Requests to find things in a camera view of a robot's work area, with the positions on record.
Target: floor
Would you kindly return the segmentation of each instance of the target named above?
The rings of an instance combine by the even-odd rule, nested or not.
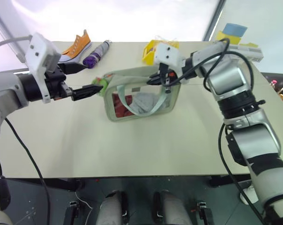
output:
[[[197,213],[191,212],[197,200],[204,200],[212,209],[216,225],[259,224],[251,209],[239,200],[234,185],[212,188],[207,185],[208,180],[209,177],[204,176],[86,179],[85,187],[77,194],[93,207],[88,225],[96,223],[101,202],[106,195],[116,189],[126,191],[128,195],[131,225],[153,224],[150,211],[153,193],[164,189],[171,191],[184,202],[194,225],[204,224]],[[244,182],[241,185],[247,187],[249,183]],[[8,180],[8,186],[12,200],[6,213],[14,225],[45,225],[44,189],[38,185],[15,180]],[[76,200],[76,196],[73,192],[52,188],[50,195],[51,224],[63,225],[65,209],[70,201]],[[262,211],[259,203],[255,206]],[[88,213],[88,207],[82,209],[75,220],[75,225],[85,224]]]

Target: white tabletop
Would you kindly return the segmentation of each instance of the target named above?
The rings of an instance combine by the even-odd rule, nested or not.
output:
[[[71,45],[55,44],[60,50]],[[98,44],[93,43],[82,59]],[[209,44],[182,42],[180,51],[188,57]],[[79,88],[109,71],[143,66],[145,45],[112,43],[94,69],[67,75],[66,82]],[[257,100],[267,102],[262,107],[280,139],[283,158],[283,101],[253,69],[253,92]],[[71,98],[46,105],[33,102],[8,118],[46,178],[226,174],[217,148],[222,115],[199,78],[181,86],[174,109],[163,115],[111,122],[105,114],[103,98],[96,95],[76,102]],[[232,172],[248,173],[246,167],[233,161],[224,137],[222,144]],[[5,122],[0,134],[0,160],[3,173],[9,178],[38,177]]]

